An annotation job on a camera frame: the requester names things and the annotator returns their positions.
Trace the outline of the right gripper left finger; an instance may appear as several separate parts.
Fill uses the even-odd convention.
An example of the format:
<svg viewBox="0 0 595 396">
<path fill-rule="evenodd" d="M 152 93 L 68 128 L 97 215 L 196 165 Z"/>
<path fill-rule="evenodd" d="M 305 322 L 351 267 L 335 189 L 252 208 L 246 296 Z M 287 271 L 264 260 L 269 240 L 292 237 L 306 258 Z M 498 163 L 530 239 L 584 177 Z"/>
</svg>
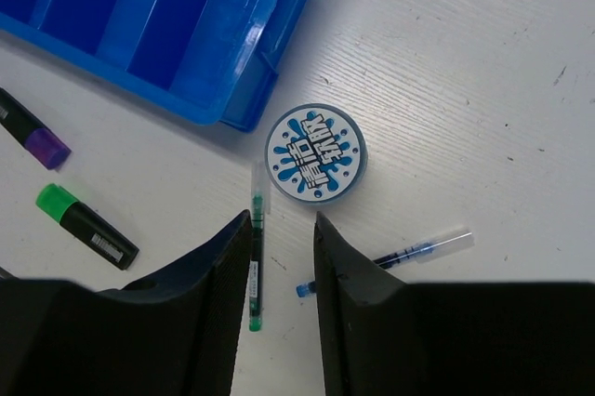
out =
<svg viewBox="0 0 595 396">
<path fill-rule="evenodd" d="M 251 217 L 121 289 L 1 283 L 5 395 L 227 395 L 245 304 Z"/>
</svg>

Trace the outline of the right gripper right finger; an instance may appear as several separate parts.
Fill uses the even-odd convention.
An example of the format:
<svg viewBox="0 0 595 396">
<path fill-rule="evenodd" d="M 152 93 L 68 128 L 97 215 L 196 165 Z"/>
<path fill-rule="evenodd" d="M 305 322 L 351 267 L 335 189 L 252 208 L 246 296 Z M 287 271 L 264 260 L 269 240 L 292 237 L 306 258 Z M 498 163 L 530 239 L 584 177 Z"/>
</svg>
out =
<svg viewBox="0 0 595 396">
<path fill-rule="evenodd" d="M 594 286 L 408 284 L 318 214 L 313 254 L 329 395 L 590 395 Z"/>
</svg>

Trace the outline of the round blue white tape tin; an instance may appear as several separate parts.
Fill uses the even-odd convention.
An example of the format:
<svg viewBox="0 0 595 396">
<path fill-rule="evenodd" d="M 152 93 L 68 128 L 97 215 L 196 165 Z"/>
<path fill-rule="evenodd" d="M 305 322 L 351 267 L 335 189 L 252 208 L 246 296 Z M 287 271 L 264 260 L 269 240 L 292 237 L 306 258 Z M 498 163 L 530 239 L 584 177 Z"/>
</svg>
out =
<svg viewBox="0 0 595 396">
<path fill-rule="evenodd" d="M 327 205 L 354 189 L 367 168 L 364 134 L 337 107 L 300 105 L 273 125 L 265 144 L 272 185 L 303 204 Z"/>
</svg>

